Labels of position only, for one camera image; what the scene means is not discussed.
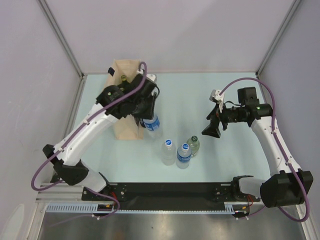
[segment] plastic bottle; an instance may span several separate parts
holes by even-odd
[[[154,139],[160,138],[162,136],[162,129],[160,127],[160,121],[158,116],[155,114],[153,118],[143,119],[145,128],[148,129],[150,136]]]
[[[194,157],[195,155],[197,155],[197,152],[200,148],[200,142],[199,142],[197,136],[190,137],[188,139],[188,141],[186,141],[186,143],[191,148],[191,157]]]
[[[189,145],[187,143],[182,144],[182,146],[178,148],[176,157],[176,165],[179,168],[186,169],[189,166],[191,159],[191,149],[189,148]]]
[[[176,161],[176,146],[171,139],[165,140],[161,146],[161,160],[167,166]]]

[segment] water bottle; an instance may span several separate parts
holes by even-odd
[[[178,158],[176,161],[176,165],[181,169],[186,169],[189,166],[191,159],[191,149],[187,143],[182,144],[181,147],[178,148],[176,153],[176,157]]]
[[[150,136],[154,139],[160,138],[162,136],[162,129],[160,127],[160,122],[158,116],[155,114],[153,118],[143,119],[145,128],[148,129]]]
[[[186,143],[191,148],[191,157],[194,157],[195,155],[197,155],[197,152],[200,148],[200,142],[199,142],[197,136],[190,137],[188,139],[188,141],[186,141]]]
[[[161,160],[167,166],[176,161],[176,146],[171,139],[165,140],[161,146]]]

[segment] metal floor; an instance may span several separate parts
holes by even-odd
[[[204,214],[116,214],[96,220],[72,213],[46,213],[39,240],[305,240],[302,225],[277,208],[246,219]]]

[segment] robotic arm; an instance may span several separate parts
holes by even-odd
[[[273,109],[267,103],[260,104],[256,88],[238,89],[237,107],[226,108],[224,93],[221,94],[220,90],[213,90],[209,99],[216,105],[206,118],[210,120],[210,124],[202,134],[220,138],[220,122],[224,131],[228,123],[245,122],[257,136],[269,164],[271,178],[267,181],[252,176],[235,177],[233,182],[238,191],[261,198],[268,208],[302,204],[305,201],[303,192],[289,164],[303,183],[306,193],[309,192],[313,176],[310,171],[302,171],[292,157],[279,132],[276,119],[275,130],[272,130]],[[288,162],[274,137],[274,132],[286,156],[289,157]]]
[[[81,185],[97,193],[106,187],[105,178],[86,166],[81,161],[81,156],[95,139],[117,120],[128,115],[137,119],[152,119],[158,96],[154,92],[154,89],[157,88],[156,76],[152,74],[146,75],[144,84],[138,91],[104,110],[106,106],[137,89],[142,80],[143,72],[138,71],[131,83],[125,80],[119,85],[107,86],[96,98],[96,103],[75,130],[56,145],[47,144],[43,148],[48,159],[58,153],[51,163],[58,176],[68,185]]]

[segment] white tabletop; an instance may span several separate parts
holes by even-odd
[[[213,89],[223,89],[232,80],[254,73],[161,73],[157,74],[160,95],[155,112],[163,137],[153,140],[144,130],[143,140],[116,140],[107,129],[89,147],[82,160],[110,182],[229,182],[233,177],[253,175],[267,180],[270,171],[260,143],[246,123],[230,123],[221,138],[201,135],[209,124],[207,115],[215,104],[209,101]],[[88,114],[102,91],[107,75],[88,75],[76,116],[75,126]],[[238,103],[237,89],[255,87],[260,102],[263,97],[255,81],[238,82],[226,91],[225,101]],[[176,146],[196,135],[200,141],[197,156],[186,169],[161,162],[160,149],[165,139]]]

